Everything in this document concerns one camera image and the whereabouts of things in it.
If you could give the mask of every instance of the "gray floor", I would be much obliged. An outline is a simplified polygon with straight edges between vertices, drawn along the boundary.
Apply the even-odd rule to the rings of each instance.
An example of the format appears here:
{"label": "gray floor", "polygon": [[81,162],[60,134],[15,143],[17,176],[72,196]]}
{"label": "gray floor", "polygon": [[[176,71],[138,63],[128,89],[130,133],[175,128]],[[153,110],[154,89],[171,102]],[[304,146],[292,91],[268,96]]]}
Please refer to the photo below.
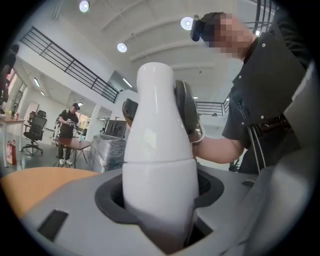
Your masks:
{"label": "gray floor", "polygon": [[[11,133],[7,133],[7,141],[12,141],[15,139],[16,142],[19,141],[17,136],[14,136]],[[58,160],[58,147],[55,145],[47,145],[41,144],[40,141],[39,147],[43,150],[43,155],[39,150],[34,150],[34,155],[31,155],[31,148],[24,149],[23,152],[19,151],[18,145],[16,145],[16,165],[8,164],[8,167],[4,166],[3,160],[3,151],[2,151],[2,137],[0,136],[0,177],[3,177],[7,174],[10,174],[15,171],[19,171],[26,168],[34,168],[34,167],[52,167],[56,161]],[[30,140],[23,138],[22,146],[29,144]],[[88,160],[88,152],[84,151],[85,158]],[[89,170],[89,166],[87,165],[84,156],[81,154],[76,161],[76,168],[82,170]]]}

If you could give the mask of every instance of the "glossy white bottle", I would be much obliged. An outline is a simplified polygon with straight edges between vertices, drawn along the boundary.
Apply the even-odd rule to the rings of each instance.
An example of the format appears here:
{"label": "glossy white bottle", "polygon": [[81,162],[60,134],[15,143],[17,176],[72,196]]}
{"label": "glossy white bottle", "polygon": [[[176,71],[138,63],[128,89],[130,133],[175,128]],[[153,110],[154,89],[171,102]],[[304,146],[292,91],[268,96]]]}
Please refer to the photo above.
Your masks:
{"label": "glossy white bottle", "polygon": [[183,248],[189,232],[199,196],[196,161],[177,109],[173,70],[147,63],[138,71],[137,88],[139,105],[124,153],[125,208],[169,254]]}

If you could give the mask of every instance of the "plastic-wrapped box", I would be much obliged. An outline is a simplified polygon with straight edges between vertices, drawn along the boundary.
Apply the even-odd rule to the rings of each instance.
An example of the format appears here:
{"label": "plastic-wrapped box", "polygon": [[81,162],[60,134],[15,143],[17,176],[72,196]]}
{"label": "plastic-wrapped box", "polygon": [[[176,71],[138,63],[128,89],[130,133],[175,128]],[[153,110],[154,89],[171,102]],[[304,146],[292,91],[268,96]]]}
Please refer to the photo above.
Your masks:
{"label": "plastic-wrapped box", "polygon": [[88,164],[90,170],[104,173],[122,167],[126,141],[109,135],[95,135],[92,140]]}

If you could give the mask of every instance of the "man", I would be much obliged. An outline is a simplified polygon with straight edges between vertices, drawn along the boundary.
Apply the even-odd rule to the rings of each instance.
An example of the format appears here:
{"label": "man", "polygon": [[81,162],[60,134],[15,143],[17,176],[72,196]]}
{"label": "man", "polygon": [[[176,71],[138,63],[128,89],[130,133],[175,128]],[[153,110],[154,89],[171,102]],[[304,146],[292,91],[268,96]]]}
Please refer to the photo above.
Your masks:
{"label": "man", "polygon": [[[64,110],[59,115],[58,121],[61,123],[59,138],[72,139],[74,128],[77,128],[79,123],[78,117],[76,115],[76,112],[79,109],[80,109],[79,105],[77,103],[74,103],[72,107],[68,110],[68,112]],[[66,147],[65,160],[64,160],[64,145],[59,144],[58,157],[59,157],[59,163],[61,165],[64,165],[65,162],[68,165],[73,164],[72,161],[69,160],[70,152],[71,152],[71,148]]]}
{"label": "man", "polygon": [[0,74],[0,117],[5,116],[5,112],[2,109],[3,102],[7,102],[8,100],[8,87],[7,87],[7,75],[10,74],[11,69],[14,67],[16,63],[16,55],[19,51],[19,45],[13,44],[9,53],[5,56],[4,60],[1,62],[1,74]]}
{"label": "man", "polygon": [[[206,25],[201,38],[206,45],[243,61],[243,66],[233,80],[224,138],[205,137],[194,145],[193,153],[227,164],[247,148],[239,172],[258,174],[264,161],[266,166],[275,165],[284,155],[300,148],[283,111],[290,104],[311,55],[293,20],[281,9],[276,11],[268,32],[260,37],[229,14],[208,13],[202,20]],[[257,139],[251,139],[248,127],[252,126],[256,127],[264,160],[259,150],[254,151],[252,142],[256,149],[259,147]]]}

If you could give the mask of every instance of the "man in black shirt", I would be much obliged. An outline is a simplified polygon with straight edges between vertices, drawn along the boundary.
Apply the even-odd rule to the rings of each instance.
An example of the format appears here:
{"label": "man in black shirt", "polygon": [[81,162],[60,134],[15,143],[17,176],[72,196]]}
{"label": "man in black shirt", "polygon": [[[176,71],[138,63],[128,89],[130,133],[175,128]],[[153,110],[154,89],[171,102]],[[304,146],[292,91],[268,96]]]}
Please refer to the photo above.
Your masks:
{"label": "man in black shirt", "polygon": [[0,77],[0,115],[4,115],[5,112],[2,109],[2,103],[8,100],[8,88],[7,88],[7,75],[10,74],[11,69],[16,63],[16,55],[19,51],[19,45],[13,44],[9,53],[5,56],[4,60],[1,62],[1,77]]}
{"label": "man in black shirt", "polygon": [[304,40],[294,22],[282,9],[268,32],[256,37],[231,15],[208,13],[201,38],[208,47],[219,48],[243,61],[233,80],[224,138],[205,137],[193,145],[195,156],[218,164],[227,164],[245,153],[240,172],[258,174],[264,166],[261,153],[255,156],[252,129],[257,133],[265,165],[275,165],[284,155],[300,148],[283,112],[311,61]]}
{"label": "man in black shirt", "polygon": [[[59,138],[72,139],[74,135],[74,128],[78,126],[79,120],[76,112],[80,109],[77,103],[74,103],[72,107],[68,110],[62,111],[59,115],[58,121],[61,123]],[[65,151],[65,161],[67,164],[72,165],[73,163],[69,160],[71,148],[66,147]],[[58,149],[59,163],[64,165],[64,146],[59,144]]]}

